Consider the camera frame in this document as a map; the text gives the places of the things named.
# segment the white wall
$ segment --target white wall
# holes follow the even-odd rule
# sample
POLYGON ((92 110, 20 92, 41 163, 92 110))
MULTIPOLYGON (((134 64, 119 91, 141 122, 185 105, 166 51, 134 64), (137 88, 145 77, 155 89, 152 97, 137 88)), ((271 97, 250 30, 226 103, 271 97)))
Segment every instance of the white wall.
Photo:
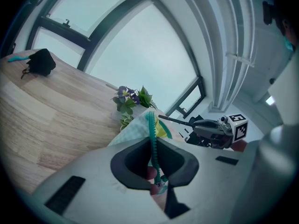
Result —
POLYGON ((277 28, 275 20, 271 25, 263 21, 263 1, 269 4, 273 0, 253 0, 255 13, 254 68, 249 67, 242 90, 258 102, 270 87, 269 79, 277 78, 285 68, 291 51, 285 47, 285 40, 277 28))
POLYGON ((297 49, 285 70, 269 88, 281 118, 286 125, 299 123, 299 50, 297 49))
POLYGON ((265 100, 254 103, 251 96, 243 91, 239 91, 233 105, 251 119, 263 134, 267 134, 271 129, 282 124, 279 113, 272 111, 265 100))
POLYGON ((45 5, 45 3, 47 1, 48 0, 43 0, 40 5, 35 7, 35 9, 32 11, 30 16, 25 21, 23 27, 21 28, 21 30, 15 40, 16 46, 14 48, 14 53, 24 51, 26 49, 27 41, 28 41, 28 38, 29 38, 29 35, 31 32, 31 29, 33 27, 33 24, 36 21, 41 9, 43 8, 43 6, 45 5))

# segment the green leaves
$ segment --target green leaves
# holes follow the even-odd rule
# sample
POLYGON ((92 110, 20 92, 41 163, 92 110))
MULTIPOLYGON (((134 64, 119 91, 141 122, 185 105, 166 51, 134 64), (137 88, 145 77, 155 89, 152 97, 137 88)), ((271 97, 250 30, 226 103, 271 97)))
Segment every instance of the green leaves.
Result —
POLYGON ((120 111, 123 114, 133 114, 133 110, 131 108, 135 107, 136 103, 132 99, 128 98, 126 100, 125 98, 114 97, 112 100, 117 104, 117 111, 120 111))
POLYGON ((153 107, 157 109, 156 104, 152 101, 152 95, 142 86, 142 89, 137 92, 135 90, 127 89, 125 86, 121 86, 118 90, 117 97, 113 97, 112 100, 117 104, 117 111, 121 113, 133 114, 132 108, 136 107, 136 103, 139 103, 146 108, 153 107))
POLYGON ((121 123, 121 131, 127 127, 129 125, 129 123, 134 119, 132 115, 130 116, 126 116, 126 115, 122 115, 121 116, 121 120, 120 120, 120 123, 121 123))
POLYGON ((140 104, 143 107, 145 108, 153 107, 157 109, 156 104, 151 100, 153 96, 148 93, 148 91, 144 88, 144 86, 142 86, 141 91, 138 91, 138 97, 140 100, 140 104))

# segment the window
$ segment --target window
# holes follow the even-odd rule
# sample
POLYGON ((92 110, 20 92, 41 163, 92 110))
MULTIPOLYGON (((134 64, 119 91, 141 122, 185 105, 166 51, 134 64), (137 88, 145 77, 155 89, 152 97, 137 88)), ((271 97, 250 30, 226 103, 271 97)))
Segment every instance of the window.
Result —
POLYGON ((177 102, 166 112, 166 116, 171 117, 174 112, 179 112, 185 119, 196 106, 205 98, 205 90, 202 77, 197 78, 177 102))
POLYGON ((102 51, 100 46, 93 57, 99 58, 91 59, 87 73, 117 87, 139 90, 144 85, 163 112, 196 78, 176 31, 154 5, 133 17, 107 48, 102 51))
POLYGON ((175 110, 169 117, 173 119, 178 119, 180 115, 181 113, 175 110))
POLYGON ((75 68, 77 68, 84 52, 82 47, 70 42, 69 40, 66 40, 63 37, 46 29, 39 28, 36 33, 32 49, 42 48, 47 48, 59 59, 75 68))
POLYGON ((273 96, 270 96, 267 100, 266 100, 266 103, 268 105, 273 105, 275 103, 275 100, 273 98, 273 96))
POLYGON ((199 88, 195 88, 190 95, 180 104, 180 108, 186 109, 187 112, 190 110, 190 108, 195 105, 195 103, 201 98, 200 90, 199 88))
POLYGON ((60 0, 50 11, 49 18, 64 23, 89 37, 99 23, 124 0, 60 0))

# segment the flower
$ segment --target flower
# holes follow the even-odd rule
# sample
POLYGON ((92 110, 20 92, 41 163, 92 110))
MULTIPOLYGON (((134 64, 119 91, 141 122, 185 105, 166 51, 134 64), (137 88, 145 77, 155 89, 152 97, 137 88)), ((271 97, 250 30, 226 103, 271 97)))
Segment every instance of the flower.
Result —
POLYGON ((140 104, 140 99, 135 93, 132 95, 132 100, 136 103, 136 105, 140 104))
POLYGON ((127 89, 128 89, 128 93, 129 93, 129 94, 134 94, 134 93, 135 93, 135 90, 132 90, 132 89, 130 89, 130 88, 128 88, 128 87, 127 87, 127 89))
POLYGON ((128 96, 127 88, 125 86, 120 86, 117 92, 119 98, 128 96))

